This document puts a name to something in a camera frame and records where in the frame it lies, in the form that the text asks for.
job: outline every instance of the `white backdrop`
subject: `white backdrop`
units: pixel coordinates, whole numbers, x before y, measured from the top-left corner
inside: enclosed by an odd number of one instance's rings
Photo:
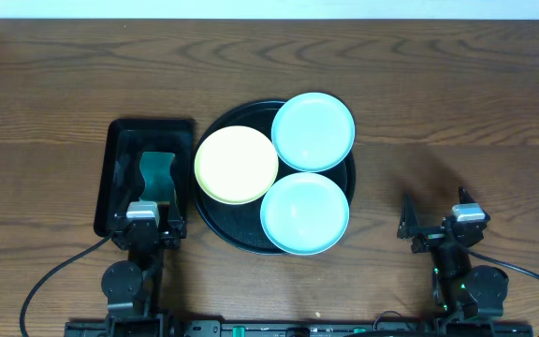
[[[0,0],[0,18],[539,20],[539,0]]]

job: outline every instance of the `wooden table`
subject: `wooden table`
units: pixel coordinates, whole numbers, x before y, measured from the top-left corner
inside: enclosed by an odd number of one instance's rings
[[[96,242],[109,123],[191,117],[196,138],[264,97],[323,91],[354,113],[357,190],[341,241],[257,256],[189,205],[162,303],[225,319],[373,320],[433,310],[429,255],[396,238],[403,191],[424,221],[465,185],[492,216],[481,253],[539,272],[539,22],[0,21],[0,336],[28,291]],[[100,318],[108,243],[45,284],[31,336]],[[505,319],[539,331],[539,282],[512,271]]]

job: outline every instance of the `yellow plate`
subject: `yellow plate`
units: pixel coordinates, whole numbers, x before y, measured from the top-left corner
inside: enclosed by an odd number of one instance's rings
[[[278,155],[261,132],[229,126],[207,137],[195,156],[195,177],[211,198],[241,205],[263,196],[278,175]]]

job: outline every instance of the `black rectangular tray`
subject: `black rectangular tray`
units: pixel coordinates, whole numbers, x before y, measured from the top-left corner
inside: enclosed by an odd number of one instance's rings
[[[95,233],[104,237],[130,201],[138,201],[145,183],[138,164],[144,152],[174,153],[170,168],[178,207],[186,221],[193,154],[193,121],[179,119],[118,119],[109,125],[103,158],[99,196],[95,211]],[[167,221],[160,222],[162,227]],[[181,238],[186,237],[186,226]]]

